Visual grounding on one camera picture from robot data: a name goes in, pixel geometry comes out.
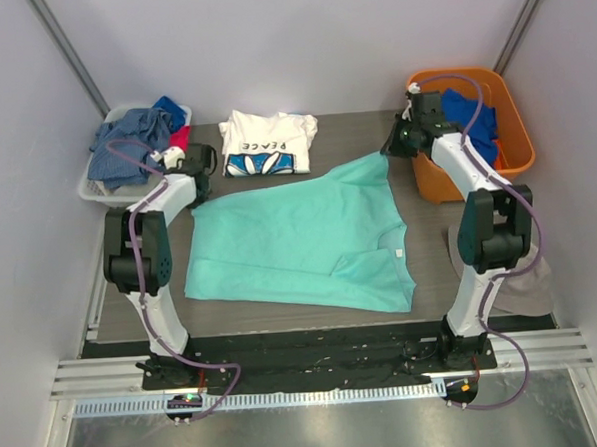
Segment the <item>teal t shirt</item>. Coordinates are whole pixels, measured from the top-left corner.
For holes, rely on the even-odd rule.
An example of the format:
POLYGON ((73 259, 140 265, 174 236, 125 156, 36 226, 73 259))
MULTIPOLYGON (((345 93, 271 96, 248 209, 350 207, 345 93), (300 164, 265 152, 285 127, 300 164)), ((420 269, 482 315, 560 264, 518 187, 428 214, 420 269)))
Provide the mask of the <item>teal t shirt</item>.
POLYGON ((186 297, 409 312, 416 284, 388 173, 373 152, 206 202, 192 212, 186 297))

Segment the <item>blue checked shirt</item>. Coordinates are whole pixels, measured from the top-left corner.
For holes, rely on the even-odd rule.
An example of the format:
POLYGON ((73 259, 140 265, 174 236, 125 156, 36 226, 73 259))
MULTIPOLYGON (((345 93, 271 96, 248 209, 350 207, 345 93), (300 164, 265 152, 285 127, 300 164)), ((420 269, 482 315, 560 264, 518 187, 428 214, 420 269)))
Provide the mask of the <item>blue checked shirt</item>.
POLYGON ((88 179, 106 189, 145 185, 151 169, 160 169, 154 151, 168 148, 172 115, 162 109, 133 108, 96 131, 88 179))

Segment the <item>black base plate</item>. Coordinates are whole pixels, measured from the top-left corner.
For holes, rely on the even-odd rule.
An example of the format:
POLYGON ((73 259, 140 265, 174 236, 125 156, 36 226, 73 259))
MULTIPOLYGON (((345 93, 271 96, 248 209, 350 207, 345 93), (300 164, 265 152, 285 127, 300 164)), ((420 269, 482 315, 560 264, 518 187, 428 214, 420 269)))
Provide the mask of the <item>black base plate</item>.
POLYGON ((195 387, 211 395, 395 387, 422 383, 428 374, 496 368, 489 343, 480 353, 443 360, 438 326, 415 322, 194 338, 202 368, 173 358, 157 363, 152 356, 138 367, 148 391, 195 387))

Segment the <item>royal blue garment in tub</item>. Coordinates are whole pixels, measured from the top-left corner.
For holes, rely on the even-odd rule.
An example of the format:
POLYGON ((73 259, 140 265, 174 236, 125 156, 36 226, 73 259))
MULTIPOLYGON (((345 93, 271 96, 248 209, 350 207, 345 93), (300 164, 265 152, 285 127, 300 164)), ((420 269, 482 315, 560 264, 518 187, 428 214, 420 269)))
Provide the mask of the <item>royal blue garment in tub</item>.
MULTIPOLYGON (((478 106, 475 99, 465 98, 450 88, 443 93, 441 105, 446 120, 450 123, 457 123, 462 128, 469 124, 478 106)), ((496 110, 493 107, 482 105, 479 115, 468 132, 468 137, 479 155, 490 167, 496 165, 499 153, 496 142, 498 139, 497 129, 496 110)))

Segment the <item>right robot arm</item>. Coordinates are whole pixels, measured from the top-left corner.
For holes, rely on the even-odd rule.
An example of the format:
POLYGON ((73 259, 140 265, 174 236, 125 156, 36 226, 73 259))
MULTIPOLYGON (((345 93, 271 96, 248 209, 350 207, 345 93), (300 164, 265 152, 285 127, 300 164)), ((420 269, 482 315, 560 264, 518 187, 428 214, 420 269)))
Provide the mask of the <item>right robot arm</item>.
POLYGON ((441 365, 456 371, 484 353, 498 289, 530 251, 532 192, 496 173, 464 129, 445 119, 440 92, 413 86, 406 97, 408 106, 396 116, 382 153, 403 158, 424 154, 465 200, 457 233, 464 268, 436 345, 441 365))

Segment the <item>white laundry basket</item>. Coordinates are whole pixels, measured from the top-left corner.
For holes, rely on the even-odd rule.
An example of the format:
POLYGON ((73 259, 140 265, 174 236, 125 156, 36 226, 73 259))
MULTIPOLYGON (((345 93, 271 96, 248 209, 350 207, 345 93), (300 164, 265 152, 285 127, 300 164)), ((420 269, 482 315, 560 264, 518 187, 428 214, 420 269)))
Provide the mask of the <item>white laundry basket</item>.
MULTIPOLYGON (((105 117, 105 122, 111 122, 120 120, 126 112, 131 108, 141 108, 142 104, 127 104, 120 107, 116 107, 110 110, 110 112, 105 117)), ((188 112, 188 116, 186 119, 185 125, 190 125, 193 112, 191 109, 184 104, 180 104, 180 106, 188 112)), ((126 207, 130 206, 131 204, 140 201, 144 197, 135 197, 135 196, 126 196, 126 197, 116 197, 113 195, 112 190, 105 188, 102 182, 97 182, 94 180, 88 179, 88 168, 91 162, 92 155, 88 158, 86 168, 84 169, 84 173, 82 174, 80 181, 77 186, 77 191, 80 198, 84 201, 94 201, 99 204, 108 206, 108 207, 126 207)), ((157 184, 153 187, 151 191, 160 183, 160 178, 150 174, 148 180, 156 180, 157 184)))

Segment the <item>white printed t shirt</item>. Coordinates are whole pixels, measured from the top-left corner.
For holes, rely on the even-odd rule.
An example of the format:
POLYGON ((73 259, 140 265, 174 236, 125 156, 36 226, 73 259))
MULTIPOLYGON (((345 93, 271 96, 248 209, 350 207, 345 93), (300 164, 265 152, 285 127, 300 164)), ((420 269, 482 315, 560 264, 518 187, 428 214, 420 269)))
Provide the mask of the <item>white printed t shirt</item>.
POLYGON ((223 175, 240 178, 310 173, 310 150, 317 125, 312 115, 277 112, 266 117, 233 110, 218 125, 223 175))

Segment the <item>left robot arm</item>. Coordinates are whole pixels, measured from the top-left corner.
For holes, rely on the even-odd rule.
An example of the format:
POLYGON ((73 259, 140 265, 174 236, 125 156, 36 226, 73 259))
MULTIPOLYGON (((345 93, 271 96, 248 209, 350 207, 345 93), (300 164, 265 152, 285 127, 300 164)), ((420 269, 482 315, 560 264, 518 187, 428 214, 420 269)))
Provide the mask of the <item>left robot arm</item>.
POLYGON ((106 213, 105 280, 135 306, 150 342, 149 358, 138 365, 152 380, 187 389, 206 368, 196 359, 188 331, 171 296, 172 252, 168 227, 185 209, 203 204, 211 193, 216 150, 190 143, 158 154, 139 141, 110 140, 108 152, 160 178, 152 191, 124 208, 106 213))

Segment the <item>orange garment in tub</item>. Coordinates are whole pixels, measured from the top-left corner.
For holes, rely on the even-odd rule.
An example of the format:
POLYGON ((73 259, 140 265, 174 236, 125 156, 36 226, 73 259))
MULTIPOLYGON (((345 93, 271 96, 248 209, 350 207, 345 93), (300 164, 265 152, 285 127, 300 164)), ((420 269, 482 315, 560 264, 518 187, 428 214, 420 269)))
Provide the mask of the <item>orange garment in tub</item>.
POLYGON ((505 154, 504 145, 502 141, 499 139, 496 139, 494 143, 497 147, 497 155, 495 158, 494 168, 496 171, 508 171, 512 168, 512 166, 505 154))

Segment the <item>grey bucket hat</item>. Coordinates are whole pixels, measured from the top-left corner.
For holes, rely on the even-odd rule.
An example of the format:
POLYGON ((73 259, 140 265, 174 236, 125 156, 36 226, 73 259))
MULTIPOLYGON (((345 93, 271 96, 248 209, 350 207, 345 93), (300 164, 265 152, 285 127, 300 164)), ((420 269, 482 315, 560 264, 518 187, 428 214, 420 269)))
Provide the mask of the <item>grey bucket hat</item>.
MULTIPOLYGON (((456 275, 461 279, 464 263, 458 250, 459 225, 451 225, 446 232, 446 244, 451 264, 456 275)), ((527 256, 520 259, 515 271, 520 271, 532 263, 538 247, 531 242, 527 256)), ((553 274, 547 261, 541 257, 535 266, 525 274, 506 278, 498 289, 493 308, 503 313, 526 317, 548 315, 553 310, 551 283, 553 274)))

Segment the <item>aluminium rail frame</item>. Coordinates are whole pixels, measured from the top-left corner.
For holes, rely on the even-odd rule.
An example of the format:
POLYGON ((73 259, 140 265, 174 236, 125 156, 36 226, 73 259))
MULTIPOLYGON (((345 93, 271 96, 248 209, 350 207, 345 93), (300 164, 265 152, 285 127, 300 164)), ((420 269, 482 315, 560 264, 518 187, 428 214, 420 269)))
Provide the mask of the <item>aluminium rail frame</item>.
MULTIPOLYGON (((511 332, 508 341, 493 336, 490 350, 497 367, 486 369, 494 372, 519 372, 522 368, 521 353, 526 355, 529 367, 535 371, 551 369, 589 368, 594 359, 580 330, 576 328, 543 331, 511 332)), ((124 395, 150 395, 187 391, 192 385, 150 384, 137 365, 144 356, 75 359, 61 361, 55 373, 51 397, 78 399, 124 395)))

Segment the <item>grey garment in basket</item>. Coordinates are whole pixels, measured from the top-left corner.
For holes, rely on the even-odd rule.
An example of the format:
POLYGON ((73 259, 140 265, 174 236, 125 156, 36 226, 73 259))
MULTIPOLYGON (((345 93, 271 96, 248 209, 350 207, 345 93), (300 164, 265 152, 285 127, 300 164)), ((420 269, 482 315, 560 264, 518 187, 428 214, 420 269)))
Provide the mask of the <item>grey garment in basket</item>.
POLYGON ((148 180, 142 185, 125 185, 118 187, 112 191, 116 197, 135 196, 143 197, 148 194, 153 187, 157 184, 156 180, 148 180))

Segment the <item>orange plastic tub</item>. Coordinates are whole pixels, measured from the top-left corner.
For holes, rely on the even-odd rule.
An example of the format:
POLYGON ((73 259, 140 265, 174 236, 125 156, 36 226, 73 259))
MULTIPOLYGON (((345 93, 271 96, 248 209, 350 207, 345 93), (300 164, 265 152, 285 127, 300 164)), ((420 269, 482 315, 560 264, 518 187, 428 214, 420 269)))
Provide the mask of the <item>orange plastic tub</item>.
MULTIPOLYGON (((491 69, 481 67, 447 67, 419 71, 409 77, 409 84, 417 82, 426 91, 445 92, 454 89, 465 98, 478 99, 496 110, 497 136, 504 145, 512 168, 497 171, 502 177, 517 182, 517 177, 534 163, 535 151, 504 80, 491 69)), ((446 173, 425 155, 411 161, 419 194, 431 203, 460 201, 461 195, 446 173)))

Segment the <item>red garment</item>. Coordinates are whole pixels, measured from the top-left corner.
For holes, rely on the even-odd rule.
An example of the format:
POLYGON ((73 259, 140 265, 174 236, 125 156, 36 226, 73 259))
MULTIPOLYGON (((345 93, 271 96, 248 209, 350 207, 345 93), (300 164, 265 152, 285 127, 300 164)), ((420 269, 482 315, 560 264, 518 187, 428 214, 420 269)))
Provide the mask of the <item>red garment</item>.
POLYGON ((176 147, 181 149, 183 152, 187 151, 189 138, 190 138, 190 126, 183 125, 177 131, 170 135, 168 146, 176 147))

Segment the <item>blue garment in basket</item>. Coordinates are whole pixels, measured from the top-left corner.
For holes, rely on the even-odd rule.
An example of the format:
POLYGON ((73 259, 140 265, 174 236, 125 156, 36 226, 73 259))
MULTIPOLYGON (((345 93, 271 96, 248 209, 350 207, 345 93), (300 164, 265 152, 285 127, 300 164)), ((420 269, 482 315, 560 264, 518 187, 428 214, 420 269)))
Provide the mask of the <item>blue garment in basket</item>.
POLYGON ((172 133, 176 133, 186 123, 188 112, 166 95, 161 96, 152 108, 159 109, 170 115, 169 129, 172 133))

